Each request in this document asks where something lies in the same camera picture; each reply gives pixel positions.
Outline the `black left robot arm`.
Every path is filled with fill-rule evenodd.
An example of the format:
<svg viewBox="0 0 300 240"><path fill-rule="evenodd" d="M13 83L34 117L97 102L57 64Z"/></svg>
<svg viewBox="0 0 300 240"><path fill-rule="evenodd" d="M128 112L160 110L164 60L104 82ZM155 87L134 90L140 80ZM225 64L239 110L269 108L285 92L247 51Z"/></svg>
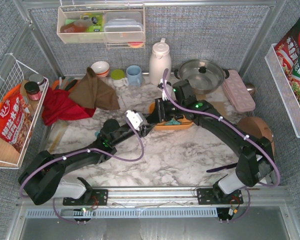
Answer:
<svg viewBox="0 0 300 240"><path fill-rule="evenodd" d="M69 173L89 165L98 165L114 158L116 145L132 136L141 139L155 127L147 120L127 119L120 125L115 119L104 122L96 140L90 145L66 153L41 151L18 179L19 195L29 197L35 205L51 199L66 198L86 205L92 200L93 187L83 178Z"/></svg>

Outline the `orange plastic basket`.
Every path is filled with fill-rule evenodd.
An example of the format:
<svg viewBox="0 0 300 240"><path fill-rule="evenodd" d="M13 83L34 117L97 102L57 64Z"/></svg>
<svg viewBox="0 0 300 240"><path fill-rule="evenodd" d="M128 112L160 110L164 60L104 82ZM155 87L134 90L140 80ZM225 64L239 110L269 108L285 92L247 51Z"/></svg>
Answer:
<svg viewBox="0 0 300 240"><path fill-rule="evenodd" d="M189 129L194 123L192 121L188 121L185 117L181 119L175 119L174 117L171 120L176 120L180 122L180 125L165 125L166 122L158 123L154 130L156 131L175 131L175 130L186 130Z"/></svg>

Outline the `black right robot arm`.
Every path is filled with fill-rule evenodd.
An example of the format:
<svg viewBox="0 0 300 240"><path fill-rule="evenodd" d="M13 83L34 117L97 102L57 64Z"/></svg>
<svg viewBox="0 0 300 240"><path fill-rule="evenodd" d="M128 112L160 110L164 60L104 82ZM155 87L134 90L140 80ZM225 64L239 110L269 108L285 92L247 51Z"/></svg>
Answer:
<svg viewBox="0 0 300 240"><path fill-rule="evenodd" d="M213 133L238 156L235 171L212 187L218 202L243 187L254 187L271 172L277 175L274 185L279 184L280 174L273 160L272 144L266 137L248 135L225 119L211 103L197 100L186 80L169 85L161 79L158 87L162 89L162 97L155 99L154 111L147 117L148 122L157 124L173 117L185 117Z"/></svg>

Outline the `brown cloth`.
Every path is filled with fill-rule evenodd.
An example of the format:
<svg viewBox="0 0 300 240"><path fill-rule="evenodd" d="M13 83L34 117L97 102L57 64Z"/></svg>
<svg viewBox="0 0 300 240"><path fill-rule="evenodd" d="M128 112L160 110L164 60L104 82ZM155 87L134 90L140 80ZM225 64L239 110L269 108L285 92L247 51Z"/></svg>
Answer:
<svg viewBox="0 0 300 240"><path fill-rule="evenodd" d="M107 111L120 109L116 91L98 78L91 67L86 69L85 76L68 97L83 108L98 108Z"/></svg>

